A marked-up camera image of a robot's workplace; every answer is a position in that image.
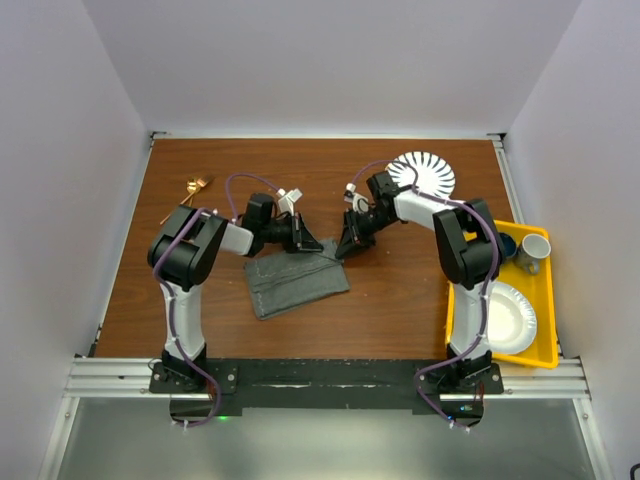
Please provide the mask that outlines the grey cloth napkin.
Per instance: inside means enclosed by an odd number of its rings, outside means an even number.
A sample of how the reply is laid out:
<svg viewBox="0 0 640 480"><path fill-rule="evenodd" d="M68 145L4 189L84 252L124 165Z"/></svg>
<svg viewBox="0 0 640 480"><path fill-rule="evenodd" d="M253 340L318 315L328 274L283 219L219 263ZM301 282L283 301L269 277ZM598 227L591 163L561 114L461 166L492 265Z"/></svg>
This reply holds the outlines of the grey cloth napkin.
<svg viewBox="0 0 640 480"><path fill-rule="evenodd" d="M320 243L321 252L279 252L245 263L249 295L259 320L350 290L343 262L335 257L336 241L326 238Z"/></svg>

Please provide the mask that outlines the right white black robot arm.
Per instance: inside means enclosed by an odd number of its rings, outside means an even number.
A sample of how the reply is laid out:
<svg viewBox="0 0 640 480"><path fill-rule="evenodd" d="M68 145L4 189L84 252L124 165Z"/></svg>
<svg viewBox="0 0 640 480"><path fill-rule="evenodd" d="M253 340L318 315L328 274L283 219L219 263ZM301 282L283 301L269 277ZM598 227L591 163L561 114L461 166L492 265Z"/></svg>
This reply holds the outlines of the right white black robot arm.
<svg viewBox="0 0 640 480"><path fill-rule="evenodd" d="M435 233L438 258L448 281L455 287L454 323L447 344L448 358L431 365L443 375L443 383L459 393L469 392L491 367L487 340L489 297L504 261L504 246L488 205L481 199L455 201L429 194L416 183L396 184L383 171L371 176L366 198L349 183L344 198L351 207L344 212L336 257L344 260L375 245L375 234L396 223L415 223Z"/></svg>

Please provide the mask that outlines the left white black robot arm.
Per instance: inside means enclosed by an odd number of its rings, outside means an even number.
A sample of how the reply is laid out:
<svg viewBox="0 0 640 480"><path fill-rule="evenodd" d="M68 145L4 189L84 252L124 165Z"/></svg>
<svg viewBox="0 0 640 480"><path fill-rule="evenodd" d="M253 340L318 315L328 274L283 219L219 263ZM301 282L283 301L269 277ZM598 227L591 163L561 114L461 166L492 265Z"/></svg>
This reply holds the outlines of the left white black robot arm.
<svg viewBox="0 0 640 480"><path fill-rule="evenodd" d="M167 337L158 373L162 381L173 381L185 392L212 385L201 297L219 252L252 258L267 244L278 244L290 254L323 250L295 210L301 192L291 193L291 200L284 191L277 197L252 194L238 221L190 206L179 206L169 216L147 254L165 303Z"/></svg>

